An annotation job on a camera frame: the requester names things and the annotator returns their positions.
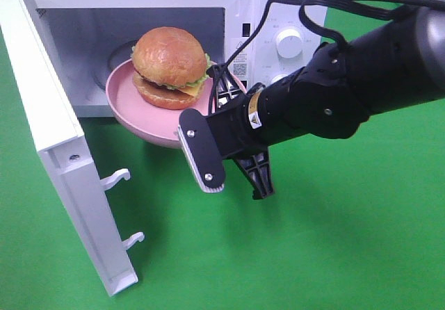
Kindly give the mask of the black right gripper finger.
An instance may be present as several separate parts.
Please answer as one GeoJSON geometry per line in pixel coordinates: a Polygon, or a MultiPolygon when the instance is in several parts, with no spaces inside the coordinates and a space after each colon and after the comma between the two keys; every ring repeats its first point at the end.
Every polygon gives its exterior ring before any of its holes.
{"type": "Polygon", "coordinates": [[[228,70],[226,64],[213,64],[207,74],[212,79],[208,101],[209,111],[225,111],[247,106],[247,90],[243,83],[228,70]]]}
{"type": "Polygon", "coordinates": [[[235,158],[234,162],[250,182],[253,199],[265,199],[275,193],[268,149],[243,158],[235,158]]]}

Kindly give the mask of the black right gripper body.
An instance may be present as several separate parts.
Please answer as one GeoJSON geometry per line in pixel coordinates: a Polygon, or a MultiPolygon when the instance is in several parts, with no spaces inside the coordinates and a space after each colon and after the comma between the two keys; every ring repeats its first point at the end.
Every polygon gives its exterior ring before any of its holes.
{"type": "Polygon", "coordinates": [[[278,85],[254,85],[207,117],[223,159],[247,158],[278,143],[278,85]]]}

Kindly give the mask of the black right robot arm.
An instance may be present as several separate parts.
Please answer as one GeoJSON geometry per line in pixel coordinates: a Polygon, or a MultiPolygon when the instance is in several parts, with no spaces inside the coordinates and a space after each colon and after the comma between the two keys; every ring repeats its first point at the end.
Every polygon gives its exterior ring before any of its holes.
{"type": "Polygon", "coordinates": [[[268,148],[312,134],[351,137],[371,116],[444,97],[444,2],[440,0],[269,0],[294,4],[325,42],[300,69],[242,91],[227,63],[209,68],[209,113],[184,111],[179,140],[206,193],[223,189],[234,160],[255,199],[273,193],[268,148]],[[307,6],[336,8],[384,24],[352,41],[310,20],[307,6]]]}

